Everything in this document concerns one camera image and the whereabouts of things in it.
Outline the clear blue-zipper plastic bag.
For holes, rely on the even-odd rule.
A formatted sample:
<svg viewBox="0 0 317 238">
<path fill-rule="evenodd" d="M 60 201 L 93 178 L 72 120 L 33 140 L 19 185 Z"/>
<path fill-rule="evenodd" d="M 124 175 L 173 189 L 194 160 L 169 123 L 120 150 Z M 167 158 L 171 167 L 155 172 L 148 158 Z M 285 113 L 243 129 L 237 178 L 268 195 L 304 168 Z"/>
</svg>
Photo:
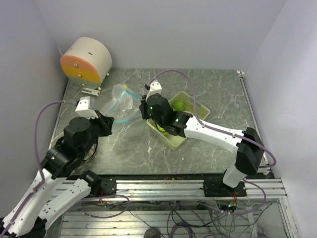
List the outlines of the clear blue-zipper plastic bag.
<svg viewBox="0 0 317 238">
<path fill-rule="evenodd" d="M 113 124 L 131 123 L 141 117 L 139 104 L 141 98 L 125 84 L 116 84 L 112 89 L 112 99 L 107 102 L 100 112 L 107 117 L 113 117 Z"/>
</svg>

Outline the green custard apple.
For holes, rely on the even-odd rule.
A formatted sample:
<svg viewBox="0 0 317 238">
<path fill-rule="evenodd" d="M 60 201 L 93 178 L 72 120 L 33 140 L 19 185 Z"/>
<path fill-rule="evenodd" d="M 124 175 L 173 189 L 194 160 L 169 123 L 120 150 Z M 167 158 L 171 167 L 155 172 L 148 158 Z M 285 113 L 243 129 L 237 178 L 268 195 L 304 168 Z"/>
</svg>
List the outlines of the green custard apple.
<svg viewBox="0 0 317 238">
<path fill-rule="evenodd" d="M 160 131 L 160 133 L 164 136 L 168 136 L 169 133 L 162 127 L 158 126 L 158 130 Z"/>
</svg>

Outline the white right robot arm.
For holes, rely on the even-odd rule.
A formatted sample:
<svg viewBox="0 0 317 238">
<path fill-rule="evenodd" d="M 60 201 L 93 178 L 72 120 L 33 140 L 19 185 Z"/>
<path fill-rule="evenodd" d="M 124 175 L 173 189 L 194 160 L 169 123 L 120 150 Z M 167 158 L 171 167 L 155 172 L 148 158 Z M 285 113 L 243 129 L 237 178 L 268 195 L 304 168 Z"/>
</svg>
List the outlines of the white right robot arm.
<svg viewBox="0 0 317 238">
<path fill-rule="evenodd" d="M 222 195 L 230 196 L 242 179 L 257 174 L 264 146 L 255 129 L 228 129 L 199 120 L 190 113 L 175 111 L 159 93 L 142 96 L 139 109 L 143 119 L 151 119 L 156 128 L 162 128 L 169 135 L 205 141 L 236 156 L 218 184 Z"/>
</svg>

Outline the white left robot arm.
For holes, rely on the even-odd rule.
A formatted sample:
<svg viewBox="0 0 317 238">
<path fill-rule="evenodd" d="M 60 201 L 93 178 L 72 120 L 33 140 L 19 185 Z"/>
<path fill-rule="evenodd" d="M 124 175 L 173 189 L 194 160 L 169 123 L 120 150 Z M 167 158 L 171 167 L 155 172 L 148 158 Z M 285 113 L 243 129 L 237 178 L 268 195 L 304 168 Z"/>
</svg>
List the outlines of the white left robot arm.
<svg viewBox="0 0 317 238">
<path fill-rule="evenodd" d="M 47 151 L 32 184 L 15 208 L 0 220 L 1 236 L 42 238 L 50 225 L 74 203 L 101 193 L 102 180 L 94 172 L 83 172 L 71 189 L 53 200 L 52 191 L 85 162 L 100 137 L 112 134 L 113 117 L 95 111 L 96 118 L 76 117 L 64 128 L 55 146 Z"/>
</svg>

